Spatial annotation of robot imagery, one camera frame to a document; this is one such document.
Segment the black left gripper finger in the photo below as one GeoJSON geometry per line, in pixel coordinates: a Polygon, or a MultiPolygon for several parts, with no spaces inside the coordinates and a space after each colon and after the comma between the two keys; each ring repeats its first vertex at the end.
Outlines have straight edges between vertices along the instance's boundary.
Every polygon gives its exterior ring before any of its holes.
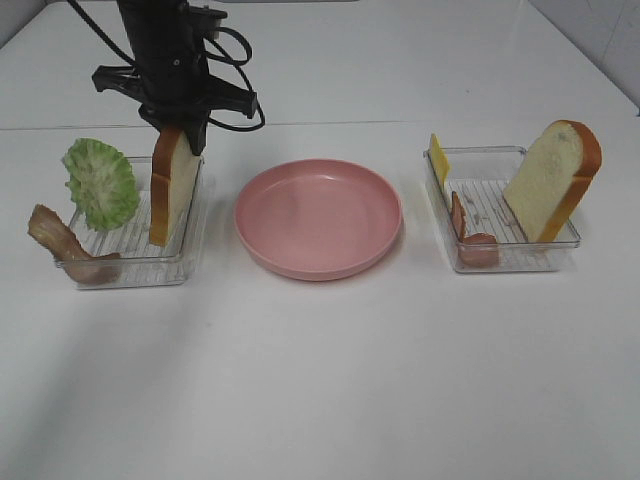
{"type": "Polygon", "coordinates": [[[140,107],[138,114],[158,132],[162,132],[166,128],[180,129],[180,118],[173,113],[152,109],[151,107],[140,107]]]}
{"type": "Polygon", "coordinates": [[[183,121],[183,131],[194,155],[201,155],[206,146],[207,120],[189,117],[183,121]]]}

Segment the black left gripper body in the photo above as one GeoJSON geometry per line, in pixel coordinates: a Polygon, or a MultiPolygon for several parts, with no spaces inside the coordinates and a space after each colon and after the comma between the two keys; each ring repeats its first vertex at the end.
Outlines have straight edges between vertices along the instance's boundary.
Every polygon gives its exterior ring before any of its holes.
{"type": "Polygon", "coordinates": [[[242,70],[252,48],[236,30],[225,27],[227,13],[186,1],[119,1],[132,50],[127,56],[96,24],[91,28],[127,64],[100,66],[92,75],[97,91],[117,91],[179,118],[210,117],[215,110],[251,119],[257,93],[242,70]]]}

